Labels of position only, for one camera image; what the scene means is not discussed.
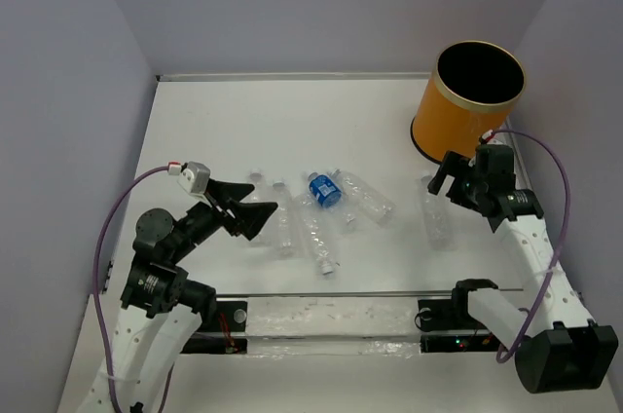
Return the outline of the metal rail back edge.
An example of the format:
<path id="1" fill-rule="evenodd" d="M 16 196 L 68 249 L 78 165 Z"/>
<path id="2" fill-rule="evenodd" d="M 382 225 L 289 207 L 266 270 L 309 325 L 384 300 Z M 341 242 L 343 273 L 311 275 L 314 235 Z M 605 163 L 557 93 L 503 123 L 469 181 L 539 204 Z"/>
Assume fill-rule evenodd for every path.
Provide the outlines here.
<path id="1" fill-rule="evenodd" d="M 419 80 L 430 72 L 236 72 L 160 74 L 159 83 L 247 82 L 247 81 L 323 81 L 323 80 Z"/>

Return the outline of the orange cylindrical bin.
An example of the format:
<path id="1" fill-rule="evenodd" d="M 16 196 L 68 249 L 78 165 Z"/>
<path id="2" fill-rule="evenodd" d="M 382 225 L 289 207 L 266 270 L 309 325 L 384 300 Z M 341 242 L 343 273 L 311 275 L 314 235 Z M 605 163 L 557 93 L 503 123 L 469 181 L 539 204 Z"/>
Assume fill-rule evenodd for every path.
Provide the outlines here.
<path id="1" fill-rule="evenodd" d="M 435 164 L 449 151 L 470 158 L 479 137 L 504 124 L 526 85 L 521 62 L 501 46 L 454 43 L 436 58 L 411 123 L 412 142 Z"/>

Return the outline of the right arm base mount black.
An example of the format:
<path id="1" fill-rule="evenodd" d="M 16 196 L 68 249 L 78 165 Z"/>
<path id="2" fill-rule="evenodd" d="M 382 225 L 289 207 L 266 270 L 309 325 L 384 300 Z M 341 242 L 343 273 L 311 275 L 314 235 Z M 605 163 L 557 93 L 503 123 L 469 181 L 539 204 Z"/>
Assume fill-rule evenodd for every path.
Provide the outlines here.
<path id="1" fill-rule="evenodd" d="M 457 316 L 450 299 L 420 299 L 414 324 L 423 354 L 494 353 L 500 347 L 483 324 Z"/>

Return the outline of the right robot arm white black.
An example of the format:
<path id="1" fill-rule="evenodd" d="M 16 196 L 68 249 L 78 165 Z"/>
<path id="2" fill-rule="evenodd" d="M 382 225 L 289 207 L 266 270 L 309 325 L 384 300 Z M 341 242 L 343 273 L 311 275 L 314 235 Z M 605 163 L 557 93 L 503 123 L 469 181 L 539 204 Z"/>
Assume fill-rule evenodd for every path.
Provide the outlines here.
<path id="1" fill-rule="evenodd" d="M 609 325 L 598 324 L 574 294 L 549 240 L 535 193 L 516 186 L 514 152 L 503 144 L 482 144 L 473 158 L 449 151 L 427 186 L 439 193 L 453 182 L 450 201 L 487 219 L 532 304 L 514 306 L 488 279 L 456 283 L 448 304 L 457 326 L 488 329 L 512 357 L 519 380 L 531 394 L 594 390 L 619 346 Z"/>

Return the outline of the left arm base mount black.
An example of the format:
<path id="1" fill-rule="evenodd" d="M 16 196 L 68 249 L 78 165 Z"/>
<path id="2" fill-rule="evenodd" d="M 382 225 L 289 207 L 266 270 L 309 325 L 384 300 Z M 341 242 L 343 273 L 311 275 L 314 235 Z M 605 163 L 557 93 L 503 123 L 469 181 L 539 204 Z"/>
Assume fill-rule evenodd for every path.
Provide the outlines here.
<path id="1" fill-rule="evenodd" d="M 183 355 L 245 355 L 248 303 L 242 299 L 219 299 L 210 322 L 200 328 L 184 345 Z"/>

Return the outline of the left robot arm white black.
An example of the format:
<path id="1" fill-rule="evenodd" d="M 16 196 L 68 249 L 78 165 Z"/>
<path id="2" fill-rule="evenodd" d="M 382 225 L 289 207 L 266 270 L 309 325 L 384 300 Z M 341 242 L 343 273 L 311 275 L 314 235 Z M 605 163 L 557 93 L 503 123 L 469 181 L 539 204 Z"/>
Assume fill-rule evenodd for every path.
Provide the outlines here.
<path id="1" fill-rule="evenodd" d="M 253 240 L 277 210 L 247 203 L 254 187 L 211 178 L 185 164 L 178 182 L 196 204 L 180 219 L 144 212 L 135 226 L 132 258 L 113 331 L 100 329 L 104 359 L 79 406 L 81 412 L 148 412 L 165 406 L 174 364 L 186 343 L 217 313 L 213 287 L 189 279 L 180 261 L 219 229 Z"/>

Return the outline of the clear bottle white cap centre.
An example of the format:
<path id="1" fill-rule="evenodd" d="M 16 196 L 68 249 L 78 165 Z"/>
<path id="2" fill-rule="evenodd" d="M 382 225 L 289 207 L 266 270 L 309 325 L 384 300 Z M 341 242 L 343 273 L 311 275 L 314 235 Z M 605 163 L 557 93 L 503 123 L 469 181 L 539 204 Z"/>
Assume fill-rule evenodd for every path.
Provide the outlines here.
<path id="1" fill-rule="evenodd" d="M 320 275 L 331 276 L 335 271 L 333 253 L 329 243 L 330 234 L 325 226 L 322 211 L 310 194 L 300 194 L 294 201 L 310 256 Z"/>

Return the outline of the blue label bottle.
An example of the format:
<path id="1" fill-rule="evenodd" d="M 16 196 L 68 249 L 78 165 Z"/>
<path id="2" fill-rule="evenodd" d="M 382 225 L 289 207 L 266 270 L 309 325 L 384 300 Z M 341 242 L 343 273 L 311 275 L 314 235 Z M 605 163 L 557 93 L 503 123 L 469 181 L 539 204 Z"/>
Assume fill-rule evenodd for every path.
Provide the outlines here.
<path id="1" fill-rule="evenodd" d="M 322 208 L 334 207 L 342 198 L 342 190 L 326 174 L 312 172 L 308 176 L 309 191 Z"/>

